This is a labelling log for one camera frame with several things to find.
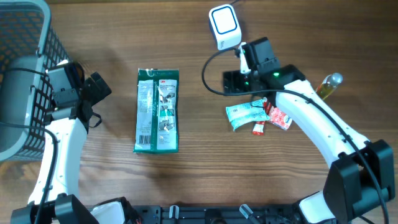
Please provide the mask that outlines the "teal packet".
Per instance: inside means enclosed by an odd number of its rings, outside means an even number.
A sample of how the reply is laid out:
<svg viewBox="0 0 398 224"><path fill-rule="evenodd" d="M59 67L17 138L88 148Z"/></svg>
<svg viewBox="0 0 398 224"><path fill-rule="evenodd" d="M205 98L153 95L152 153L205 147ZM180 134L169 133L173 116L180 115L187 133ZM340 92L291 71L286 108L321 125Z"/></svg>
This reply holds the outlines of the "teal packet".
<svg viewBox="0 0 398 224"><path fill-rule="evenodd" d="M226 107L226 115L233 131L247 123L269 120L270 117L264 109L266 104L267 98L262 98L249 103Z"/></svg>

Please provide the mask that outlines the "red stick sachet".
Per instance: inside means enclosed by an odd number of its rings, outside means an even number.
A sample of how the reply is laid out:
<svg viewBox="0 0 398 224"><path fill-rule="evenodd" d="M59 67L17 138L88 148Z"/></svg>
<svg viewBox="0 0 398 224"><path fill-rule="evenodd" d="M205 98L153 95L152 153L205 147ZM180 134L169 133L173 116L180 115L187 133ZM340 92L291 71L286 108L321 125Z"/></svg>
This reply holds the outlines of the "red stick sachet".
<svg viewBox="0 0 398 224"><path fill-rule="evenodd" d="M272 104L268 102L267 98L263 98L263 107L266 115L269 116L270 110L272 108ZM263 136L264 135L264 126L266 121L256 121L254 128L252 130L253 135Z"/></svg>

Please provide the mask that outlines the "orange small carton box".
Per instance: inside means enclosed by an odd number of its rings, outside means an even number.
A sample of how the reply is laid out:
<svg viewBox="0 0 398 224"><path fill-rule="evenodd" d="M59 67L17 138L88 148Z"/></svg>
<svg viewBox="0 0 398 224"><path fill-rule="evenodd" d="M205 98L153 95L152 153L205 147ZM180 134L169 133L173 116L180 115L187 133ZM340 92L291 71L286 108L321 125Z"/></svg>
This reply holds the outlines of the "orange small carton box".
<svg viewBox="0 0 398 224"><path fill-rule="evenodd" d="M283 130L288 130L293 121L293 119L289 115L285 114L283 111L273 106L271 107L268 115L270 117L269 122L275 126L280 127Z"/></svg>

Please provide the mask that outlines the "green 3M product package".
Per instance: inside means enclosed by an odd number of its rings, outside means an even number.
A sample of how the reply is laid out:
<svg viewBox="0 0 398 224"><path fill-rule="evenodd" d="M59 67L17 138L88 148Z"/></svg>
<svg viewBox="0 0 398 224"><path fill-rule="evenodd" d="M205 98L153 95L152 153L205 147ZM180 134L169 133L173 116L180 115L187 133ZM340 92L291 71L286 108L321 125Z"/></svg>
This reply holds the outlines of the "green 3M product package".
<svg viewBox="0 0 398 224"><path fill-rule="evenodd" d="M178 70L138 70L134 153L178 152L178 88Z"/></svg>

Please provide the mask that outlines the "small yellow oil bottle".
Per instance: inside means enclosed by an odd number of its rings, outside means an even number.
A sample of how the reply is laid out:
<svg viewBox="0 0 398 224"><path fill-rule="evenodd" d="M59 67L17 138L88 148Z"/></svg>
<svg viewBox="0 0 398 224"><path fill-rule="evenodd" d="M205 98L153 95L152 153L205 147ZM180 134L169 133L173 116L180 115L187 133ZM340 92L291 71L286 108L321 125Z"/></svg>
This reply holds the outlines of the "small yellow oil bottle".
<svg viewBox="0 0 398 224"><path fill-rule="evenodd" d="M328 75L323 82L317 87L316 93L322 99L325 100L331 95L338 86L343 82L343 76L340 73L333 73Z"/></svg>

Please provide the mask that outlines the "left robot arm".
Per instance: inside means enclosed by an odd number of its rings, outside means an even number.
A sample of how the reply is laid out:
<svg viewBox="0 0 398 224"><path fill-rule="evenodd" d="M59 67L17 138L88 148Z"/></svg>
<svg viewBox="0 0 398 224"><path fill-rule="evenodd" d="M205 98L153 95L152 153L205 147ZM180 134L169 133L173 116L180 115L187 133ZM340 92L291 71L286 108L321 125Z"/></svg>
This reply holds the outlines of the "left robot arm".
<svg viewBox="0 0 398 224"><path fill-rule="evenodd" d="M78 175L92 107L112 91L99 73L86 78L76 62L64 60L44 75L52 87L41 128L47 137L44 155L28 204L12 212L11 223L97 223L78 199Z"/></svg>

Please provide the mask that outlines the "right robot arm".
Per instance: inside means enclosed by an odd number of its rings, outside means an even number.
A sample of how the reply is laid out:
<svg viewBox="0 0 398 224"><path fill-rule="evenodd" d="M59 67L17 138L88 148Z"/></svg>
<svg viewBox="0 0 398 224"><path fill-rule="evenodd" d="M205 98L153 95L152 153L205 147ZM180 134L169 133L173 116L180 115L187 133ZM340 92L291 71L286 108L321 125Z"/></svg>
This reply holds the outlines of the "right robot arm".
<svg viewBox="0 0 398 224"><path fill-rule="evenodd" d="M384 140L371 142L347 125L314 91L294 65L280 66L264 37L233 48L240 69L224 72L224 95L265 96L318 148L329 172L323 189L301 199L304 223L349 223L395 197L393 150Z"/></svg>

